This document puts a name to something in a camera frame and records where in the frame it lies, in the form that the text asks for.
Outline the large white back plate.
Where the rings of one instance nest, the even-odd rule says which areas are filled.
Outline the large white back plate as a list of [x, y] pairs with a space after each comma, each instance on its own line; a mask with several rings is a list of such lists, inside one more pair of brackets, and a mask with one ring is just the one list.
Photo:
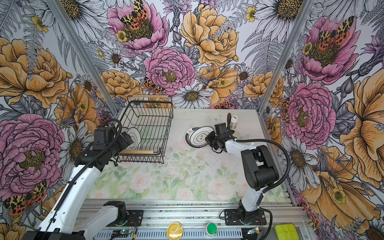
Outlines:
[[214, 129], [209, 126], [199, 127], [199, 129], [192, 134], [191, 143], [198, 147], [197, 149], [205, 148], [208, 145], [205, 139], [212, 131], [214, 131]]

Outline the dark rimmed back plate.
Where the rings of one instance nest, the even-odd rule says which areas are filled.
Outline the dark rimmed back plate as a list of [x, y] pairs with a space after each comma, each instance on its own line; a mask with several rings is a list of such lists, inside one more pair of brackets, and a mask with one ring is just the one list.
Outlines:
[[188, 129], [187, 130], [187, 132], [186, 132], [186, 134], [185, 134], [185, 142], [186, 142], [186, 144], [189, 146], [189, 147], [191, 147], [191, 148], [193, 148], [193, 149], [197, 149], [198, 147], [196, 147], [196, 146], [194, 146], [192, 143], [191, 143], [191, 136], [192, 136], [192, 134], [195, 132], [195, 131], [197, 131], [199, 129], [199, 127], [193, 127], [193, 128], [190, 128], [190, 129]]

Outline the black wire dish rack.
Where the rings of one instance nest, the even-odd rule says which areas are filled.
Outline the black wire dish rack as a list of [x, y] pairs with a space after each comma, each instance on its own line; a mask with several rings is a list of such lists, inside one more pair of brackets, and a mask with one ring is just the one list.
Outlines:
[[121, 151], [117, 162], [163, 164], [174, 118], [174, 105], [167, 95], [134, 95], [119, 115], [122, 127], [137, 128], [139, 150]]

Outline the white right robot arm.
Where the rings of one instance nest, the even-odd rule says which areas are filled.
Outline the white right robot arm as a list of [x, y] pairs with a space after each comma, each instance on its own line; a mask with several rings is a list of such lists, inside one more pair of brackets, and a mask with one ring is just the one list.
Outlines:
[[269, 143], [279, 149], [282, 146], [274, 141], [265, 139], [237, 140], [225, 123], [216, 124], [205, 141], [214, 150], [233, 154], [242, 160], [244, 175], [248, 184], [245, 195], [237, 209], [224, 210], [227, 226], [265, 225], [267, 223], [265, 210], [261, 202], [266, 192], [279, 182], [279, 171], [274, 163], [269, 148], [255, 143]]

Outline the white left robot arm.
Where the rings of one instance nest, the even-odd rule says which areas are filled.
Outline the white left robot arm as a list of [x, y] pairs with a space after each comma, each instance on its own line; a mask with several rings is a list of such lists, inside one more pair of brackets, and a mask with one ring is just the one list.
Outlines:
[[72, 175], [53, 209], [40, 223], [36, 231], [28, 231], [25, 240], [92, 240], [98, 232], [110, 224], [125, 224], [128, 220], [126, 204], [108, 201], [84, 223], [75, 225], [80, 209], [92, 185], [104, 167], [133, 143], [131, 136], [116, 127], [99, 126], [94, 141], [82, 151]]

